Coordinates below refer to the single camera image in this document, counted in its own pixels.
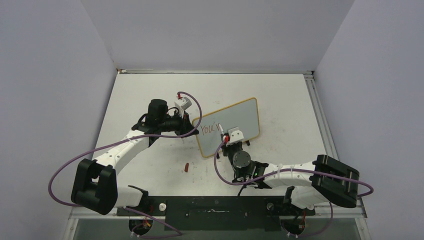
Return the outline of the yellow framed whiteboard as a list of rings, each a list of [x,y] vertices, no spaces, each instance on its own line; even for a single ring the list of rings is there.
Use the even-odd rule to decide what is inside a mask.
[[[200,154],[204,158],[212,157],[221,142],[221,124],[224,132],[238,127],[245,141],[258,137],[261,133],[259,122],[258,100],[255,97],[234,103],[219,110],[195,118],[192,125],[198,123],[199,134],[196,136]]]

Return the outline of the white whiteboard marker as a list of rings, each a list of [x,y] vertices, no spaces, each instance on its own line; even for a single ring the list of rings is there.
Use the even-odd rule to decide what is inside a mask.
[[[222,125],[220,123],[218,124],[218,128],[220,130],[221,135],[224,136],[225,135],[225,132],[224,132],[224,129],[223,129],[223,127],[222,127]]]

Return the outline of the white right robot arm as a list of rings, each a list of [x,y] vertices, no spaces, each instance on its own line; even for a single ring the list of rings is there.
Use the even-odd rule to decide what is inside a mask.
[[[328,155],[319,154],[316,160],[306,163],[283,165],[253,161],[241,142],[223,142],[219,148],[234,172],[234,179],[227,184],[255,189],[286,187],[282,205],[289,214],[324,202],[343,208],[354,208],[357,204],[359,171]]]

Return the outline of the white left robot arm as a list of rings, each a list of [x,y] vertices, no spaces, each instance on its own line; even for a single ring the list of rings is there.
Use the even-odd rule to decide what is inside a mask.
[[[79,162],[71,201],[101,215],[123,207],[129,207],[138,216],[144,215],[149,210],[149,201],[143,198],[147,191],[132,185],[118,185],[117,176],[139,153],[161,138],[162,133],[173,132],[176,138],[199,134],[187,113],[191,105],[188,97],[179,97],[174,103],[173,114],[169,114],[171,108],[165,100],[151,100],[147,113],[119,144],[93,160]]]

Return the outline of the red marker cap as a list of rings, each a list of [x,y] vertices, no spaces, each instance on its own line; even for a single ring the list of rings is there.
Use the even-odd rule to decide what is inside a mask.
[[[187,162],[184,166],[184,172],[187,173],[189,170],[189,163]]]

